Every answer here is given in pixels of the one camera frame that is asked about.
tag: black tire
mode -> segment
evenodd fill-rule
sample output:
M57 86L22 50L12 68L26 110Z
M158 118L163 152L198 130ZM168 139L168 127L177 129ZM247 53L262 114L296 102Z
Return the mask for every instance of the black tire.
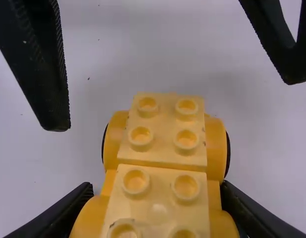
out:
M228 132L226 132L226 137L227 137L227 162L226 162L226 171L224 172L224 177L227 176L227 173L229 171L230 157L231 157L230 139L229 139Z
M105 134L107 132L108 124L104 129L103 137L102 137L102 164L103 164L103 147L104 147L104 140L105 140Z

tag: yellow plastic brick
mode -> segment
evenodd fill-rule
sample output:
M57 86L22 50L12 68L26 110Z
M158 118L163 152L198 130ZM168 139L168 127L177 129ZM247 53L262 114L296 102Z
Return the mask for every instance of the yellow plastic brick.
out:
M120 164L101 238L209 238L205 173Z
M117 157L122 164L205 172L205 141L203 98L139 93Z

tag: lego stud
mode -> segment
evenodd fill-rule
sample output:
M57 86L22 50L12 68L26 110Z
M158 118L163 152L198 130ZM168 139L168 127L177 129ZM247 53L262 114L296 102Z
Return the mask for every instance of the lego stud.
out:
M199 182L190 175L176 177L171 184L171 189L175 197L184 203L193 202L201 192Z
M134 219L125 218L110 225L107 238L142 238L142 234L137 229Z
M177 153L181 155L191 155L195 152L199 143L199 137L191 130L181 130L175 135L174 145Z
M168 238L199 238L197 232L185 226L175 227Z
M153 141L153 133L144 126L138 126L129 131L128 139L136 151L146 151Z
M145 194L150 186L150 175L139 169L131 169L123 177L122 189L132 197Z
M158 113L158 104L152 97L141 98L137 107L139 115L143 118L152 118Z
M198 104L193 99L180 99L175 105L179 120L194 120L198 112Z

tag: black rubber tread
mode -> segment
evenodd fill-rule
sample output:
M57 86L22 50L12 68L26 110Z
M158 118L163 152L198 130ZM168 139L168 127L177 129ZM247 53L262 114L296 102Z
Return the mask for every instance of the black rubber tread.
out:
M69 129L57 1L0 0L0 50L41 126L52 131Z
M230 147L230 139L228 132L226 132L226 137L227 137L227 162L226 162L226 170L224 172L224 177L227 176L229 167L230 167L230 157L231 157L231 147Z
M92 184L84 182L48 210L4 238L68 238L79 212L93 196Z
M220 186L222 210L251 238L306 238L306 235L282 221L224 180Z
M103 164L103 149L104 149L104 140L105 140L105 134L107 132L107 128L108 128L109 123L107 124L107 126L104 129L104 133L103 133L103 137L102 137L102 164Z
M297 41L279 0L239 0L272 63L289 85L306 81L306 0L302 0Z

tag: white background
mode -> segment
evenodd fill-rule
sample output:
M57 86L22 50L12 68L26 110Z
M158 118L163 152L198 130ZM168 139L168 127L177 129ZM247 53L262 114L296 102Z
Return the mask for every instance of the white background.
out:
M198 94L223 119L234 185L306 233L306 83L287 86L237 0L60 0L72 128L44 131L0 53L0 237L81 182L137 91ZM297 35L300 1L283 0Z

